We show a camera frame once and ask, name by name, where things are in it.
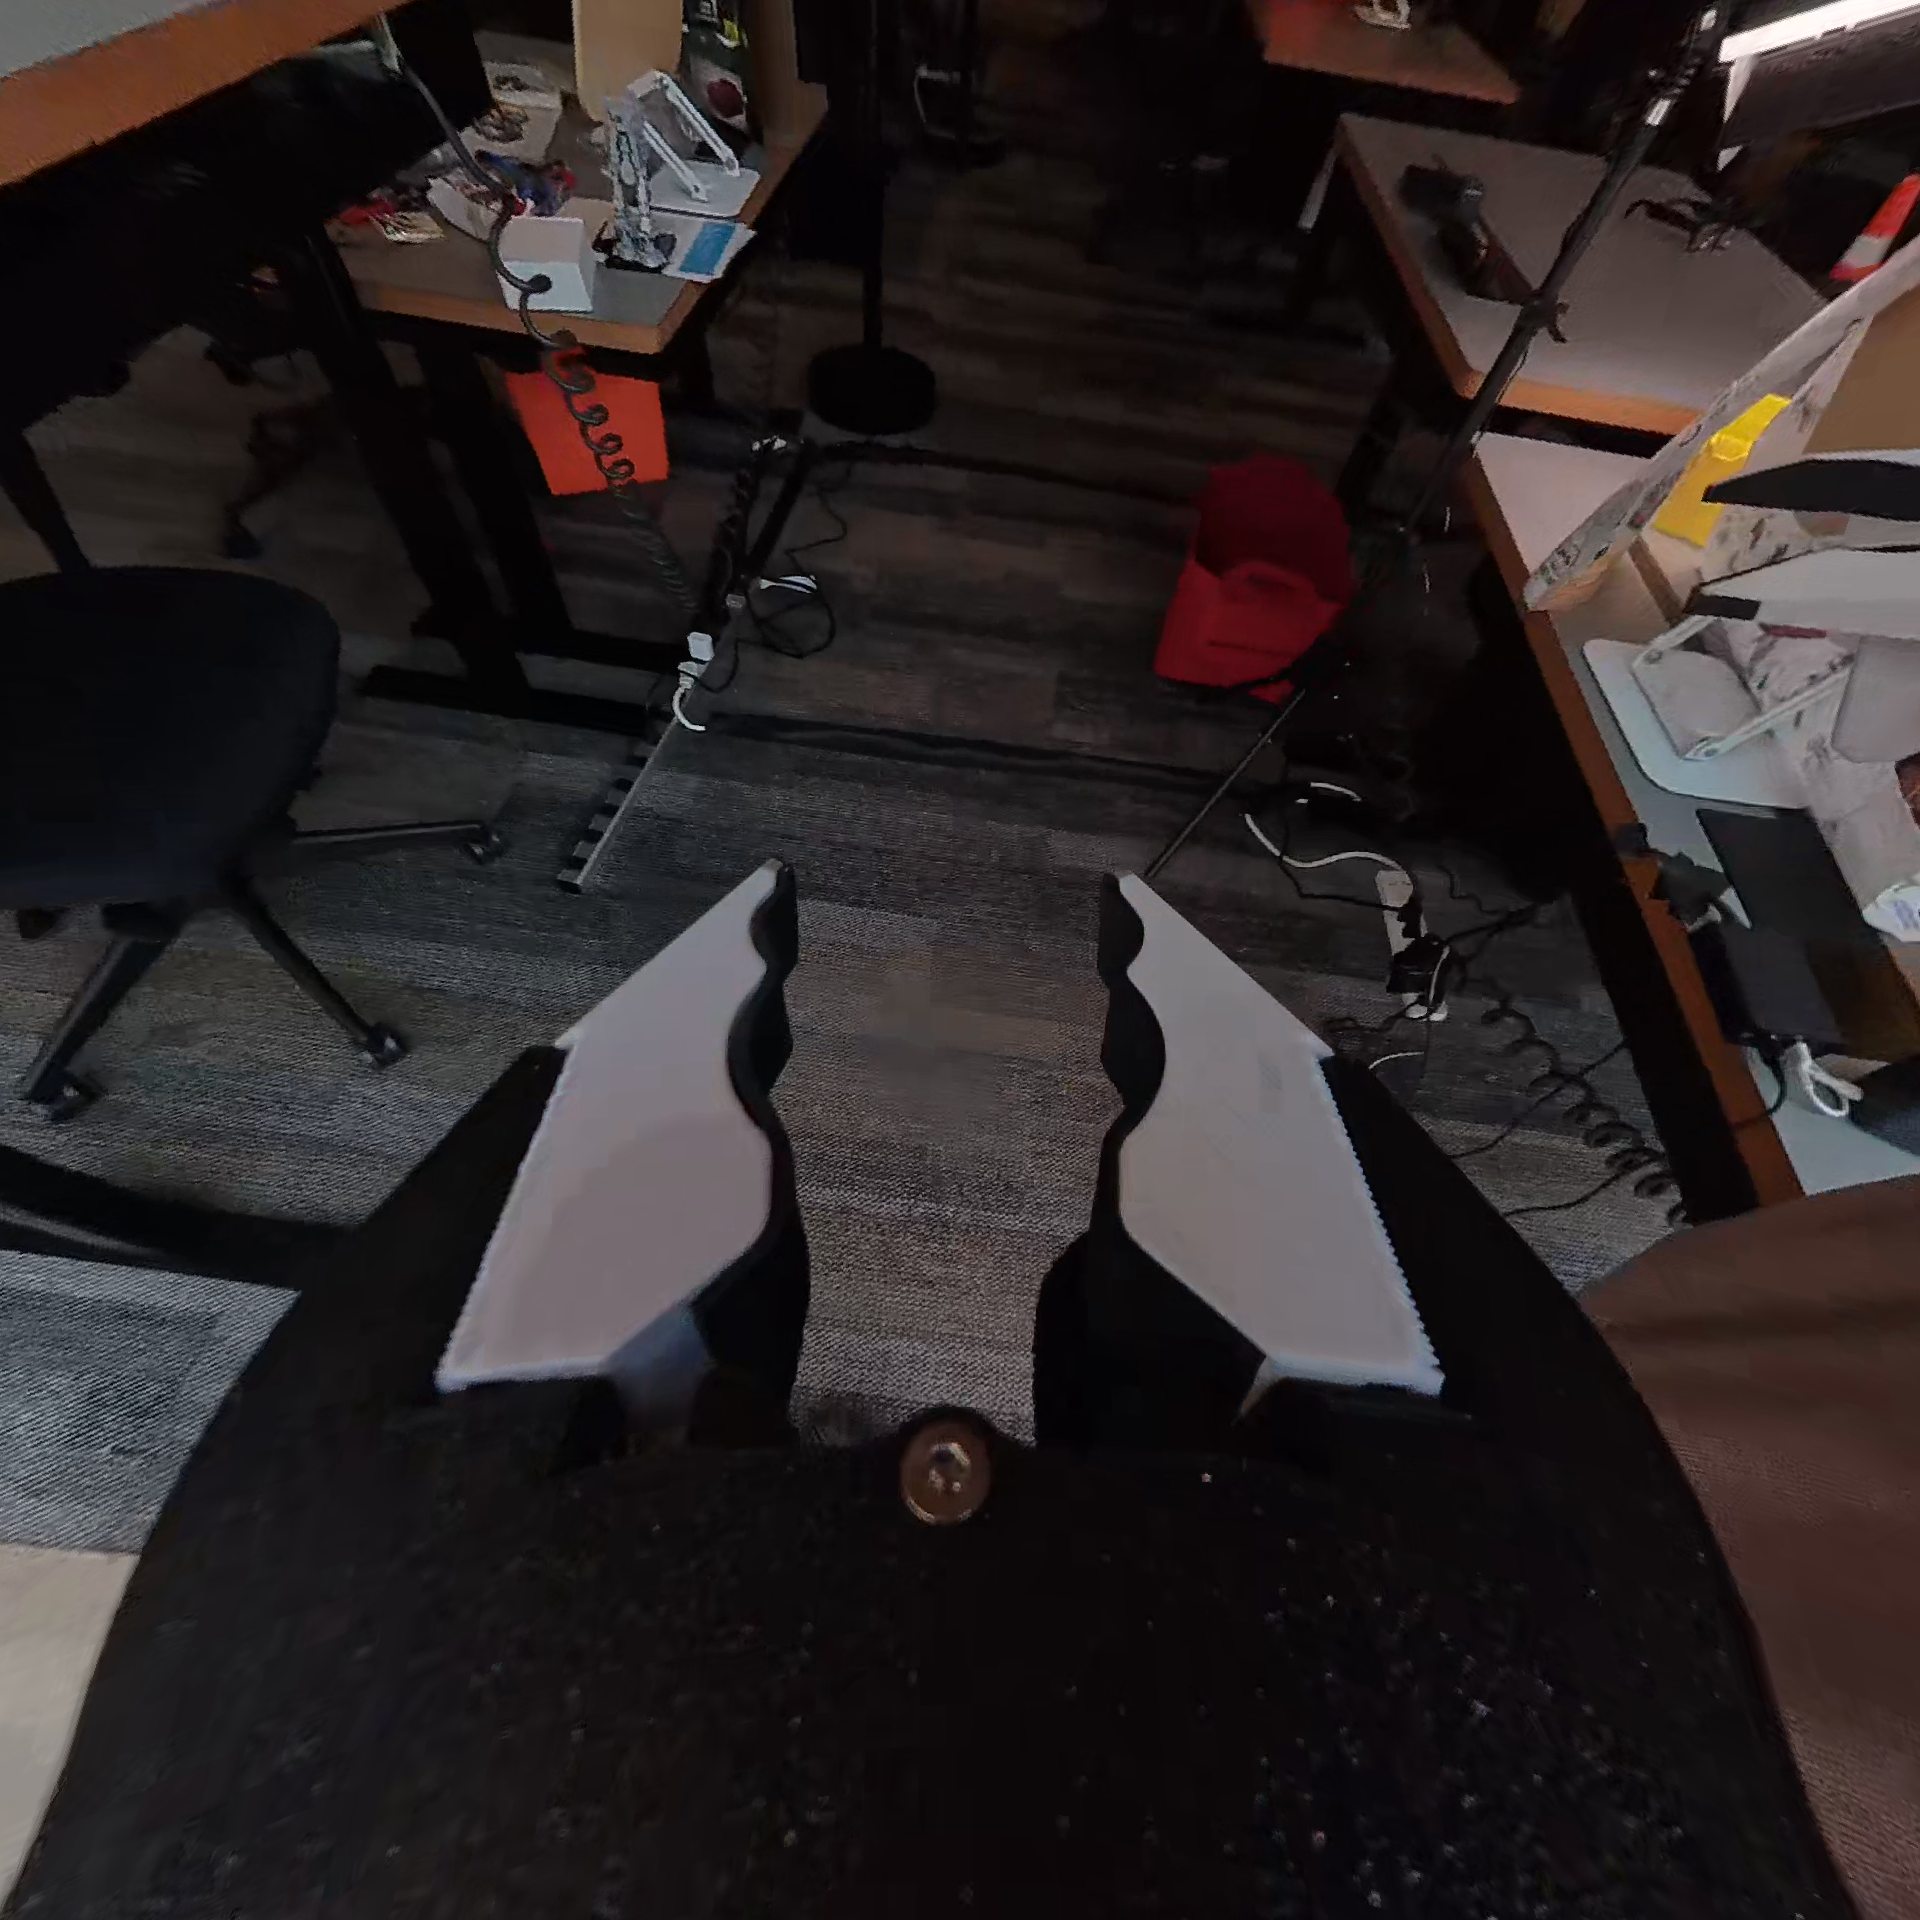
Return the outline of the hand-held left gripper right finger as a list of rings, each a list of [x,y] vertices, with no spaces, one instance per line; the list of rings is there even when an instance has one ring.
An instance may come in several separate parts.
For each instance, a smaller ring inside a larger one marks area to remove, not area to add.
[[[1140,874],[1099,904],[1119,1111],[1039,1296],[1039,1412],[1437,1402],[1444,1365],[1329,1082],[1334,1047]]]

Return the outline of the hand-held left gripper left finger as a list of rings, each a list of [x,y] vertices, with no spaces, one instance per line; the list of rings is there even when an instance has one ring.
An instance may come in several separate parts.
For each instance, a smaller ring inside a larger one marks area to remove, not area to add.
[[[792,1412],[810,1254],[773,1093],[796,958],[796,874],[757,864],[562,1035],[446,1396],[605,1382],[623,1412]]]

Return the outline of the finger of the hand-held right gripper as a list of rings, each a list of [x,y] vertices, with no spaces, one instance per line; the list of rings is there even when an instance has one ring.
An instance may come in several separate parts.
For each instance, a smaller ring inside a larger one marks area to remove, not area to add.
[[[1916,521],[1916,452],[1830,452],[1744,467],[1706,491],[1714,505]]]
[[[1701,581],[1682,616],[1916,640],[1916,550],[1814,550]]]

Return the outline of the orange traffic cone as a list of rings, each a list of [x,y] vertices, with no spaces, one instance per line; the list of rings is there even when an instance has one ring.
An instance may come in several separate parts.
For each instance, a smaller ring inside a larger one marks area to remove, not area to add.
[[[1874,215],[1865,222],[1865,230],[1858,230],[1852,245],[1842,251],[1842,257],[1830,272],[1832,291],[1849,291],[1849,288],[1861,285],[1892,257],[1893,245],[1901,240],[1901,236],[1908,232],[1908,222],[1916,213],[1916,194],[1920,194],[1916,171],[1912,171],[1904,180],[1899,180],[1899,186],[1892,186],[1883,202],[1874,208]]]

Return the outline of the grey side table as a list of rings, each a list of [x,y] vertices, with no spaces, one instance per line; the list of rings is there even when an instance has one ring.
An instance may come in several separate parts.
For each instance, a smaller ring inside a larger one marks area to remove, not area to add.
[[[1484,220],[1524,282],[1543,282],[1593,196],[1605,159],[1523,139],[1342,113],[1327,213],[1342,220],[1363,298],[1389,341],[1389,390],[1412,417],[1455,415],[1512,333],[1517,306],[1469,295],[1437,230],[1400,196],[1408,168],[1484,182]],[[1633,207],[1680,196],[1641,171],[1572,272],[1557,337],[1543,337],[1502,394],[1506,410],[1673,439],[1739,375],[1824,314],[1816,291],[1750,236],[1692,251]]]

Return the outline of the black tripod stand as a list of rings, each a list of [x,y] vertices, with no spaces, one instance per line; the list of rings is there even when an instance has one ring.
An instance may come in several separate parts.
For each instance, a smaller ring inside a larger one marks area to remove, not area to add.
[[[1524,300],[1517,306],[1517,322],[1493,363],[1475,381],[1475,393],[1459,415],[1451,442],[1444,443],[1437,463],[1431,467],[1420,492],[1405,510],[1391,531],[1383,535],[1383,544],[1372,551],[1360,574],[1356,602],[1350,609],[1334,625],[1327,638],[1319,638],[1297,664],[1290,664],[1279,675],[1290,687],[1290,695],[1275,710],[1265,732],[1253,743],[1238,757],[1238,763],[1213,788],[1202,806],[1173,831],[1164,852],[1155,852],[1142,864],[1142,877],[1154,880],[1167,873],[1167,864],[1189,850],[1192,835],[1210,822],[1210,815],[1235,794],[1235,783],[1248,773],[1248,766],[1271,749],[1295,711],[1319,691],[1329,678],[1337,678],[1356,661],[1356,642],[1363,638],[1363,619],[1377,605],[1383,592],[1405,572],[1412,560],[1420,520],[1433,505],[1437,497],[1455,491],[1455,480],[1464,473],[1465,458],[1475,452],[1488,421],[1502,409],[1512,381],[1524,369],[1524,360],[1543,333],[1549,333],[1566,314],[1566,291],[1581,266],[1581,257],[1593,247],[1596,236],[1605,232],[1612,207],[1620,202],[1622,188],[1630,186],[1633,172],[1644,168],[1656,135],[1670,122],[1670,113],[1682,104],[1684,90],[1692,88],[1696,76],[1706,66],[1718,62],[1722,41],[1729,36],[1729,3],[1700,3],[1688,15],[1682,36],[1677,36],[1673,53],[1658,70],[1651,71],[1644,100],[1633,112],[1630,128],[1612,143],[1608,168],[1569,225],[1556,260],[1543,285],[1528,288]]]

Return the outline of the long power strip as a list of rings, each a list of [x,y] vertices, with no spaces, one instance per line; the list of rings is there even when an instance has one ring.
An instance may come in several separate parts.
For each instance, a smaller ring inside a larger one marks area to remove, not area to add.
[[[560,888],[570,897],[597,888],[597,873],[608,864],[610,840],[631,815],[642,791],[658,777],[664,757],[681,750],[681,742],[702,739],[713,727],[714,706],[733,687],[740,651],[726,640],[726,630],[691,630],[683,657],[670,675],[664,675],[668,706],[643,706],[643,727],[623,749],[617,766],[601,780],[595,806],[588,810],[572,850],[560,864]]]

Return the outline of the orange tote bag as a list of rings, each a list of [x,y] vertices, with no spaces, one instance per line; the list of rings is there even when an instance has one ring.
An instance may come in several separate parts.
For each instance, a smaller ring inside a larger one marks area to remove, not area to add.
[[[1350,516],[1301,461],[1213,467],[1154,653],[1155,678],[1279,706],[1356,594]]]

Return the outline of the black swivel chair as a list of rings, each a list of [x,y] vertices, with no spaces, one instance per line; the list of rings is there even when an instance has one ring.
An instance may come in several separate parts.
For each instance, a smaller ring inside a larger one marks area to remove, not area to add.
[[[258,877],[405,850],[489,864],[503,843],[480,821],[295,827],[340,665],[343,632],[318,599],[237,572],[85,564],[5,583],[5,915],[23,939],[69,912],[104,927],[19,1082],[39,1120],[89,1111],[85,1046],[208,912],[243,923],[367,1063],[410,1056],[278,923]]]

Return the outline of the black floor stand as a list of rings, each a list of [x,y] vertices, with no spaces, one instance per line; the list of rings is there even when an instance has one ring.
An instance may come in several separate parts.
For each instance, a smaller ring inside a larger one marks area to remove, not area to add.
[[[853,439],[909,439],[927,428],[940,406],[933,372],[921,357],[884,341],[884,207],[889,146],[882,112],[882,3],[856,3],[858,66],[846,137],[856,159],[858,239],[858,337],[821,350],[807,367],[807,409]]]

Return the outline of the wooden work table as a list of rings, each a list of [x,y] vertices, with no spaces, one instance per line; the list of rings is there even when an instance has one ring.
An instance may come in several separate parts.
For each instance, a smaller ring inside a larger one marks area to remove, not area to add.
[[[770,236],[785,213],[786,180],[831,122],[831,88],[821,80],[822,40],[810,27],[817,3],[740,3],[749,36],[749,99],[760,143],[757,186],[741,220]],[[532,492],[505,477],[509,458],[501,439],[501,410],[484,378],[484,363],[501,372],[532,372],[532,337],[505,309],[494,288],[494,269],[473,239],[430,245],[343,240],[357,298],[381,341],[405,342],[421,367],[426,393],[438,406],[446,443],[454,454],[463,492],[486,531],[494,567],[505,587],[501,640],[468,642],[430,609],[426,630],[446,638],[463,661],[459,675],[381,665],[367,691],[426,710],[562,725],[638,739],[651,727],[651,702],[617,702],[593,691],[549,688],[527,678],[523,661],[560,661],[582,670],[677,671],[674,640],[631,640],[588,632],[572,625],[562,581],[553,567]],[[745,269],[696,288],[664,282],[658,295],[597,298],[588,318],[562,318],[582,341],[582,351],[605,384],[610,375],[652,378],[674,390],[670,417],[749,421],[714,398],[710,367],[710,326]]]

